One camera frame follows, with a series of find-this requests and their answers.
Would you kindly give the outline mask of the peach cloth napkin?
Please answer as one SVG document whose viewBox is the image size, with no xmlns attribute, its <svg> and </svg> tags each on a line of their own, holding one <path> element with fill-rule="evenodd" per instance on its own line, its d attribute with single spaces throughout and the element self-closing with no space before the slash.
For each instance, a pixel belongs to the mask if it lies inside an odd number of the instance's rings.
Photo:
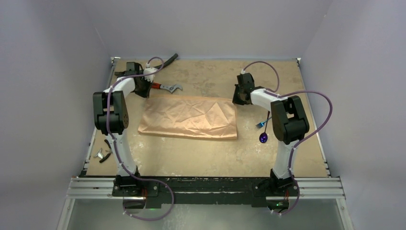
<svg viewBox="0 0 406 230">
<path fill-rule="evenodd" d="M 237 109 L 230 99 L 157 94 L 145 102 L 138 126 L 144 135 L 237 139 Z"/>
</svg>

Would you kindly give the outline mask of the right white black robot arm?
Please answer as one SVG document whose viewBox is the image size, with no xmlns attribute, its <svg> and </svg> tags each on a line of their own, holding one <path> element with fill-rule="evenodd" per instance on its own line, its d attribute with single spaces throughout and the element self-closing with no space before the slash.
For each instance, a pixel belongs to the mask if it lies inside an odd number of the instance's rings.
<svg viewBox="0 0 406 230">
<path fill-rule="evenodd" d="M 255 86 L 250 73 L 237 75 L 232 102 L 238 105 L 256 105 L 268 111 L 274 136 L 278 140 L 275 164 L 270 172 L 269 189 L 280 195 L 293 183 L 297 145 L 309 132 L 310 125 L 299 96 L 281 96 Z"/>
</svg>

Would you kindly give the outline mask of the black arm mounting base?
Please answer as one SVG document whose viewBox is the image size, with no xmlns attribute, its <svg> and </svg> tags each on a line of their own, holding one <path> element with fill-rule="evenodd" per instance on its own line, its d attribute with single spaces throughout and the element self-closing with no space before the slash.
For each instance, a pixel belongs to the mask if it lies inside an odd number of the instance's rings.
<svg viewBox="0 0 406 230">
<path fill-rule="evenodd" d="M 146 208 L 163 204 L 250 205 L 285 210 L 299 193 L 296 182 L 282 188 L 269 185 L 270 177 L 175 177 L 142 176 L 140 190 L 120 189 L 113 184 L 112 196 L 139 198 Z"/>
</svg>

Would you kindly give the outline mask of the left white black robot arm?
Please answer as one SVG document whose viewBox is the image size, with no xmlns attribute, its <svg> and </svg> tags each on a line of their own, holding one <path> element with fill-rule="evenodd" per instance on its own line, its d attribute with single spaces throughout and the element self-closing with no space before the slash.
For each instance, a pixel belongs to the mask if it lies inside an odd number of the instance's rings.
<svg viewBox="0 0 406 230">
<path fill-rule="evenodd" d="M 114 187 L 124 189 L 131 196 L 139 195 L 144 183 L 128 144 L 129 114 L 125 98 L 131 93 L 149 97 L 152 82 L 143 74 L 141 64 L 127 62 L 126 70 L 115 74 L 117 81 L 112 87 L 93 94 L 95 127 L 105 135 L 117 163 Z"/>
</svg>

